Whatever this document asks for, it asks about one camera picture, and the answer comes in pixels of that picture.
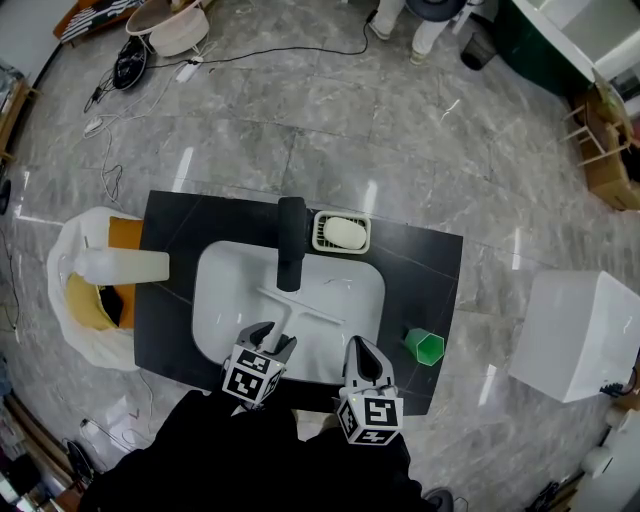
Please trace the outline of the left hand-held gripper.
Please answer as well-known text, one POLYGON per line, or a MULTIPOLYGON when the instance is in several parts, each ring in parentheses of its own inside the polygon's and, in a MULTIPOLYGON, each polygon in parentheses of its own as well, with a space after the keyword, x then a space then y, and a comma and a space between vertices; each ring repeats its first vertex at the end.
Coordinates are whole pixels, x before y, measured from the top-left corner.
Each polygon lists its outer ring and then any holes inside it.
POLYGON ((275 323, 258 322, 243 328, 235 342, 222 390, 250 405, 260 405, 270 397, 283 376, 297 338, 281 335, 275 347, 275 359, 258 350, 275 323))

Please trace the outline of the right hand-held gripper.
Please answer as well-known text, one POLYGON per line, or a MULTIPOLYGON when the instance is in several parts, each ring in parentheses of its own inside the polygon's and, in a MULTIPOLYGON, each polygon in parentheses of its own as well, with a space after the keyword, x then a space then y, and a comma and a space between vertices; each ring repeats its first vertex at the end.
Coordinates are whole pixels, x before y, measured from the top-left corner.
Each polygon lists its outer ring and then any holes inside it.
POLYGON ((375 344, 355 335, 346 345, 343 377, 336 415, 346 441, 351 445, 388 445, 403 427, 404 412, 391 362, 375 344), (364 379, 359 376, 361 341, 364 379))

